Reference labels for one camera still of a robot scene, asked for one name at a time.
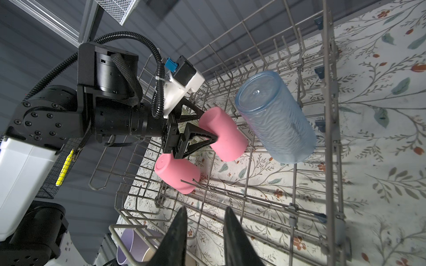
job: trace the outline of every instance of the wire rack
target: wire rack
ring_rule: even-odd
[[[74,150],[75,154],[77,154],[77,148],[81,143],[82,138],[70,138],[68,139],[67,143],[65,144],[64,148],[62,148],[62,151],[59,154],[58,159],[53,164],[52,169],[50,170],[49,174],[47,175],[45,181],[43,182],[43,185],[38,190],[37,195],[35,197],[43,198],[43,199],[53,199],[56,193],[58,192],[60,186],[56,185],[56,181],[58,180],[59,174],[62,171],[62,166],[65,163],[68,155],[70,154],[71,150]],[[74,165],[76,157],[73,157],[73,159],[70,162],[70,165],[68,167],[68,171],[65,174],[64,180],[68,173],[70,172],[70,169]]]
[[[288,15],[291,26],[281,30],[278,34],[274,34],[260,42],[256,42],[251,31],[247,27],[250,19],[256,14],[267,8],[273,2],[281,2],[282,8]],[[339,114],[338,114],[338,84],[336,71],[336,58],[338,56],[337,47],[334,41],[333,20],[331,13],[328,11],[327,2],[322,1],[324,11],[319,11],[311,16],[295,23],[293,16],[288,7],[286,0],[272,0],[253,14],[240,21],[230,30],[223,33],[203,49],[189,57],[195,66],[203,63],[202,60],[195,62],[202,54],[212,54],[219,61],[213,67],[204,68],[203,75],[212,76],[213,78],[206,82],[197,93],[188,96],[188,99],[200,108],[207,110],[212,107],[215,99],[221,99],[224,106],[221,106],[236,121],[241,132],[248,138],[250,144],[243,154],[247,158],[247,171],[243,173],[245,178],[239,183],[226,183],[225,186],[219,186],[212,174],[215,162],[220,161],[213,150],[207,148],[201,152],[209,154],[206,175],[202,176],[199,182],[196,182],[194,191],[188,195],[182,195],[173,188],[165,184],[154,172],[154,164],[161,154],[161,140],[147,139],[143,147],[146,148],[145,153],[140,153],[140,147],[137,145],[133,152],[133,157],[142,158],[142,163],[138,173],[134,175],[132,172],[124,173],[114,171],[114,164],[110,171],[103,170],[108,175],[123,178],[115,198],[115,209],[120,214],[120,219],[124,224],[115,224],[110,226],[110,231],[118,246],[122,248],[125,255],[132,265],[144,265],[134,260],[130,252],[125,248],[119,238],[119,234],[125,228],[135,229],[137,234],[144,239],[146,244],[156,250],[156,247],[149,241],[152,240],[156,245],[161,242],[161,237],[154,237],[147,227],[155,229],[165,234],[168,226],[174,218],[177,210],[181,206],[185,206],[188,211],[188,248],[187,255],[195,259],[198,265],[209,264],[200,256],[199,250],[193,247],[193,241],[197,238],[205,236],[207,232],[212,237],[216,237],[223,242],[223,233],[220,225],[223,225],[225,208],[231,206],[234,213],[239,217],[240,223],[245,229],[247,237],[257,239],[259,245],[255,247],[261,260],[265,265],[284,265],[286,261],[288,265],[346,265],[346,260],[350,259],[350,241],[345,236],[345,223],[343,213],[343,187],[342,187],[342,168],[340,155],[340,130],[339,130]],[[318,25],[318,29],[322,36],[322,41],[313,44],[307,44],[301,34],[301,28],[305,23],[314,22]],[[222,58],[219,51],[213,47],[220,47],[223,38],[236,28],[242,28],[245,31],[247,40],[251,46],[245,51],[238,53],[230,58]],[[292,32],[296,40],[295,47],[297,51],[291,52],[285,34]],[[273,47],[270,53],[275,53],[274,57],[270,57],[260,45],[268,44]],[[257,60],[253,60],[253,54],[257,54]],[[326,66],[323,68],[323,78],[314,88],[305,88],[304,80],[312,77],[313,69],[318,66]],[[249,186],[250,171],[253,169],[254,157],[256,154],[265,154],[267,151],[263,148],[255,135],[250,134],[250,129],[238,114],[233,105],[232,97],[235,96],[238,88],[251,76],[263,71],[273,70],[278,72],[283,78],[290,74],[297,75],[297,89],[294,94],[297,102],[301,107],[309,110],[320,110],[320,112],[307,115],[308,118],[317,118],[323,122],[323,142],[317,146],[313,156],[324,158],[325,171],[312,169],[303,169],[302,165],[294,164],[288,173],[291,173],[293,180],[292,186],[289,186],[288,195],[291,197],[287,202],[276,201],[259,197],[253,193]],[[142,86],[145,90],[152,88],[153,77],[150,81],[143,81]],[[306,92],[310,89],[318,89],[321,87],[323,95],[317,99],[303,100]],[[191,157],[192,161],[197,160],[198,154]],[[297,187],[297,180],[301,175],[314,174],[322,182],[324,182],[324,190],[312,190],[310,188]],[[296,189],[299,191],[311,191],[323,196],[323,211],[318,209],[302,208],[296,203]],[[253,212],[255,209],[264,210],[264,215],[258,215]],[[213,220],[217,227],[212,227],[207,220]],[[309,221],[315,226],[323,228],[319,233],[313,233],[310,230],[304,230],[301,226],[302,221]],[[268,237],[262,237],[253,232],[254,226],[266,226],[274,229],[274,235],[280,241],[275,241]],[[323,254],[322,257],[312,257],[306,252],[299,252],[295,248],[295,240],[302,239],[313,243],[319,247]],[[273,259],[264,255],[265,249],[273,249],[282,254],[285,259]]]

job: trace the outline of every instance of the floral pattern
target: floral pattern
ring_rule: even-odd
[[[340,130],[342,136],[343,194],[346,220],[346,235],[351,239],[352,261],[349,265],[425,265],[426,264],[426,0],[398,0],[336,26],[336,43],[339,47],[337,74],[340,90]],[[317,44],[321,36],[305,40],[305,46]],[[298,46],[290,47],[292,53]],[[317,46],[308,50],[307,58],[321,52]],[[280,51],[285,57],[287,50]],[[268,62],[276,62],[277,54],[269,55]],[[255,60],[255,66],[247,69],[262,69],[263,60]],[[269,69],[275,70],[276,63]],[[234,70],[238,76],[243,70]],[[312,68],[305,68],[303,80],[306,97],[303,101],[322,99],[321,82]],[[297,73],[281,72],[283,80],[295,95]],[[212,88],[218,81],[209,82]],[[236,114],[233,103],[236,89],[229,95],[209,98],[206,106],[220,106],[231,115]],[[323,112],[321,104],[305,105],[306,115]],[[323,134],[315,126],[316,120],[308,120],[316,130],[318,145],[324,145]],[[243,119],[236,123],[249,137],[254,137]],[[152,160],[144,160],[138,175],[150,176],[149,168],[156,160],[156,147],[147,151]],[[248,195],[277,203],[289,204],[293,188],[293,166],[278,163],[271,156],[257,148],[258,152],[244,153],[233,162],[223,162],[209,147],[190,157],[201,169],[200,182],[233,191],[241,196]],[[296,204],[300,208],[313,210],[317,220],[298,222],[299,230],[313,236],[324,235],[324,173],[326,167],[321,152],[299,163],[296,182]],[[159,214],[153,200],[159,183],[135,181],[131,193],[145,198],[127,197],[124,206],[152,212],[157,219],[171,219],[179,206],[188,210],[188,249],[208,265],[223,265],[224,211],[206,201],[204,193],[224,206],[242,208],[242,202],[230,197],[195,188],[187,196],[167,189],[169,195]],[[267,208],[252,208],[247,203],[247,212],[256,217],[266,218],[269,223],[255,223],[244,218],[243,227],[256,252],[263,259],[275,265],[288,263],[288,256],[270,245],[289,248],[290,236],[276,224],[288,224],[288,216],[281,212],[272,213]],[[199,216],[199,210],[206,215]],[[163,230],[170,225],[156,221]],[[293,241],[295,252],[325,264],[326,257],[320,247],[296,236]],[[295,260],[295,265],[305,265]]]

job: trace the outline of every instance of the dishwasher rack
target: dishwasher rack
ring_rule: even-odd
[[[114,171],[114,165],[119,158],[120,151],[117,154],[116,160],[110,169],[103,169],[97,167],[93,175],[98,173],[107,174],[110,176],[117,176],[123,179],[116,194],[115,209],[120,214],[120,219],[126,224],[115,224],[110,226],[110,231],[114,236],[117,244],[122,248],[128,260],[133,265],[144,265],[144,263],[136,262],[130,252],[125,248],[124,244],[119,238],[118,232],[125,228],[135,229],[137,234],[144,239],[146,244],[156,250],[156,247],[150,242],[154,241],[159,245],[161,238],[154,237],[146,230],[147,226],[161,232],[163,235],[166,233],[168,226],[176,215],[177,210],[181,206],[185,206],[188,211],[188,225],[191,225],[190,234],[188,236],[188,245],[191,240],[199,237],[202,230],[208,232],[218,239],[223,239],[220,229],[208,226],[204,221],[213,220],[215,223],[223,224],[224,210],[228,205],[231,205],[234,213],[239,217],[240,223],[245,229],[246,235],[252,239],[257,239],[259,244],[264,245],[265,249],[274,249],[288,256],[288,265],[293,265],[294,259],[308,265],[335,265],[338,261],[340,265],[346,265],[346,260],[350,260],[350,240],[345,236],[345,223],[343,213],[343,181],[342,181],[342,167],[341,167],[341,143],[340,143],[340,129],[339,129],[339,113],[338,113],[338,83],[336,71],[336,59],[338,57],[338,50],[334,41],[334,28],[331,12],[327,7],[327,1],[322,1],[323,11],[319,11],[302,21],[294,22],[293,16],[290,12],[286,0],[282,0],[283,8],[288,15],[291,26],[283,29],[281,32],[270,36],[263,41],[256,43],[250,30],[246,26],[247,22],[257,13],[268,7],[273,2],[281,0],[272,0],[265,6],[261,7],[253,14],[240,21],[230,30],[223,33],[203,49],[188,58],[189,61],[194,63],[197,55],[201,53],[213,53],[214,56],[220,61],[219,64],[211,67],[203,72],[207,77],[213,77],[209,82],[205,82],[197,93],[188,96],[188,99],[197,104],[201,109],[206,110],[212,107],[212,100],[221,98],[224,102],[224,109],[230,113],[231,117],[237,122],[241,132],[248,138],[250,144],[243,154],[248,158],[247,171],[243,173],[246,176],[245,183],[224,183],[224,187],[215,185],[217,182],[212,178],[212,170],[215,160],[218,160],[213,150],[208,148],[203,150],[209,156],[212,156],[208,173],[206,176],[196,182],[195,190],[188,194],[182,195],[173,188],[165,184],[154,172],[154,164],[159,155],[161,154],[161,140],[160,138],[146,139],[144,143],[136,145],[135,152],[130,159],[129,166],[124,173]],[[320,30],[322,41],[306,46],[300,27],[307,21],[315,21]],[[218,45],[221,38],[229,34],[236,27],[242,27],[245,30],[248,40],[252,42],[252,46],[245,51],[234,55],[226,60],[221,58],[218,51],[213,48],[213,44]],[[291,52],[290,46],[284,38],[284,33],[292,31],[296,39],[296,47],[298,51]],[[275,48],[269,54],[262,53],[259,48],[260,45],[265,43],[273,44]],[[281,51],[278,43],[283,45]],[[255,51],[258,55],[258,60],[254,61],[250,56],[250,51]],[[142,74],[148,73],[150,81],[142,81],[142,86],[145,90],[145,95],[148,90],[152,90],[155,82],[154,76],[148,70],[148,65],[151,56],[145,63]],[[235,66],[230,70],[231,62],[235,62]],[[304,80],[316,76],[315,72],[319,74],[321,82],[314,88],[305,89]],[[291,172],[293,176],[292,186],[288,188],[288,195],[291,195],[289,203],[282,203],[270,200],[264,197],[259,197],[251,193],[249,184],[250,169],[254,163],[254,156],[256,154],[262,155],[267,151],[262,147],[256,136],[249,133],[249,128],[244,122],[242,117],[237,113],[232,96],[235,96],[238,88],[251,76],[263,70],[272,70],[278,72],[281,76],[296,74],[298,77],[297,89],[297,102],[301,107],[315,105],[317,109],[324,110],[320,114],[307,115],[308,118],[319,118],[318,127],[321,127],[321,132],[324,137],[324,145],[318,145],[313,156],[324,157],[325,171],[298,169],[297,164],[287,172]],[[302,101],[307,95],[306,92],[311,89],[318,89],[321,87],[323,96],[310,101]],[[141,148],[146,148],[145,154],[140,154],[137,151]],[[133,162],[134,158],[141,158],[142,164],[139,166]],[[135,175],[128,171],[130,167],[139,167],[138,173]],[[323,175],[321,179],[324,181],[325,190],[312,190],[304,187],[297,187],[297,178],[300,174],[314,173],[316,176]],[[304,209],[296,203],[296,190],[304,190],[318,193],[325,197],[325,213],[318,210]],[[188,200],[197,201],[196,205],[189,203]],[[254,214],[253,209],[262,208],[265,210],[264,216]],[[317,234],[311,231],[306,232],[303,226],[299,226],[301,221],[311,221],[315,227],[320,228]],[[256,235],[246,223],[250,225],[262,225],[267,228],[276,230],[276,235],[284,238],[289,237],[288,243],[276,242],[267,237],[259,237]],[[295,243],[302,239],[317,245],[323,255],[322,258],[312,258],[303,252],[295,251]],[[259,253],[259,257],[265,265],[284,265],[283,261],[271,261],[263,258]],[[196,260],[198,265],[207,265],[193,250],[187,249],[187,255]]]

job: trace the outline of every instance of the dish rack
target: dish rack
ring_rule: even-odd
[[[295,23],[287,1],[283,0],[282,8],[286,12],[291,26],[256,43],[247,24],[251,18],[274,2],[281,1],[270,1],[188,58],[195,67],[197,67],[198,63],[202,63],[199,58],[206,58],[204,54],[212,54],[219,62],[203,72],[207,79],[211,78],[210,81],[205,82],[196,93],[189,95],[188,99],[203,110],[212,107],[215,104],[215,100],[221,99],[221,107],[230,114],[241,132],[248,138],[250,144],[243,154],[243,159],[241,159],[242,163],[244,161],[247,171],[240,172],[239,182],[230,182],[220,178],[218,180],[217,177],[212,176],[213,168],[220,162],[220,159],[213,150],[207,147],[201,150],[201,153],[204,153],[202,161],[208,161],[205,165],[205,176],[202,176],[201,180],[196,182],[192,193],[188,195],[180,194],[165,184],[153,172],[155,161],[161,154],[160,138],[146,139],[144,143],[136,145],[135,152],[133,152],[129,161],[128,169],[124,173],[114,170],[115,162],[119,158],[121,150],[118,151],[116,160],[110,169],[103,169],[102,167],[95,169],[94,175],[99,172],[108,175],[106,182],[111,176],[123,179],[116,194],[115,209],[120,214],[119,223],[124,224],[111,225],[110,231],[117,245],[121,247],[132,265],[144,265],[144,263],[134,260],[129,250],[121,242],[119,232],[126,228],[135,229],[146,244],[156,250],[155,245],[158,246],[160,244],[161,238],[152,236],[146,228],[150,227],[164,235],[181,206],[186,207],[188,211],[187,255],[194,258],[198,265],[208,265],[211,262],[203,259],[205,254],[201,252],[201,245],[194,245],[194,241],[197,241],[197,238],[210,236],[216,237],[218,241],[223,243],[223,240],[221,240],[223,239],[221,225],[223,225],[224,210],[229,205],[231,205],[234,213],[239,218],[247,237],[252,240],[256,239],[255,250],[265,265],[288,264],[291,266],[293,263],[296,265],[301,263],[303,265],[331,266],[337,262],[340,265],[346,265],[346,260],[351,259],[350,240],[345,236],[345,216],[343,212],[338,113],[339,89],[336,71],[338,50],[334,41],[331,12],[327,7],[327,1],[323,0],[323,11],[319,11]],[[304,40],[300,28],[305,23],[312,23],[312,21],[315,21],[318,26],[322,40],[309,44],[307,40]],[[252,45],[245,51],[224,59],[219,55],[220,51],[213,47],[220,47],[222,39],[237,28],[245,31],[244,37],[248,37],[247,40],[251,41]],[[293,52],[291,52],[290,46],[284,38],[284,33],[288,32],[294,33],[296,50]],[[268,53],[262,52],[265,49],[261,47],[267,47],[265,44],[273,48]],[[253,53],[257,54],[258,60],[254,61],[252,59]],[[152,60],[151,57],[146,61],[145,67],[148,65],[149,60]],[[154,77],[145,67],[139,78],[141,78],[143,73],[145,76],[148,74],[150,77],[149,82],[149,79],[142,82],[146,94],[148,90],[153,89]],[[276,197],[270,199],[254,193],[253,188],[249,185],[249,177],[253,175],[252,169],[256,167],[254,166],[255,156],[260,158],[260,156],[264,156],[268,152],[263,148],[256,136],[250,132],[249,127],[235,109],[232,100],[238,88],[249,77],[263,70],[276,71],[284,78],[287,75],[297,75],[297,86],[293,93],[296,95],[299,105],[305,107],[303,110],[307,106],[309,106],[310,110],[323,110],[322,113],[310,114],[306,117],[317,119],[315,122],[316,130],[322,136],[321,139],[323,141],[319,141],[313,156],[324,157],[325,165],[323,165],[325,169],[303,169],[303,163],[299,163],[299,166],[298,164],[288,166],[276,163],[274,164],[275,168],[272,168],[272,170],[277,168],[286,169],[285,172],[287,174],[292,174],[292,183],[284,191],[285,196],[289,196],[285,202],[276,200],[276,198],[279,199],[280,196],[283,196],[283,191],[277,189],[274,192]],[[303,81],[316,77],[317,74],[321,81],[311,86],[311,88],[305,88]],[[319,88],[323,92],[322,96],[308,101],[302,100],[307,91]],[[141,148],[146,148],[145,154],[139,152]],[[197,163],[197,158],[201,158],[197,156],[199,154],[191,157],[191,160],[195,163]],[[134,163],[134,159],[140,160],[140,158],[142,158],[142,164]],[[136,175],[128,171],[131,167],[139,168]],[[310,189],[300,184],[298,185],[298,179],[305,178],[310,174],[313,174],[318,180],[323,182],[323,190]],[[323,210],[299,206],[296,198],[298,192],[300,197],[300,191],[321,195],[324,202]],[[253,212],[255,209],[262,210],[262,215],[255,214]],[[311,223],[313,226],[307,229],[302,225],[303,221]],[[260,227],[267,230],[273,229],[275,238],[263,237],[254,232],[253,228]],[[140,230],[144,231],[147,236],[144,236]],[[322,255],[313,257],[303,252],[303,249],[299,252],[302,240],[317,245],[319,253]],[[271,250],[274,255],[267,256],[265,250]]]

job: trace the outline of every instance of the robotic arm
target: robotic arm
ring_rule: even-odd
[[[154,54],[157,86],[151,105],[141,103],[142,88],[136,79],[138,56],[103,45],[118,38],[139,40]],[[216,135],[190,123],[184,132],[178,130],[178,123],[203,114],[184,98],[188,91],[196,92],[204,78],[183,56],[176,63],[168,60],[170,73],[164,79],[164,65],[148,39],[129,32],[107,34],[79,47],[77,90],[61,85],[46,88],[76,60],[74,54],[48,73],[16,108],[5,131],[0,145],[0,252],[5,245],[13,249],[11,238],[22,236],[19,228],[29,222],[23,217],[34,213],[30,205],[68,138],[93,134],[102,142],[111,135],[161,137],[163,152],[173,153],[176,159],[217,140]],[[182,106],[196,114],[181,115]],[[195,136],[207,140],[188,145]],[[0,257],[9,262],[12,257],[3,256],[8,254]],[[58,252],[53,252],[46,259],[57,256]]]

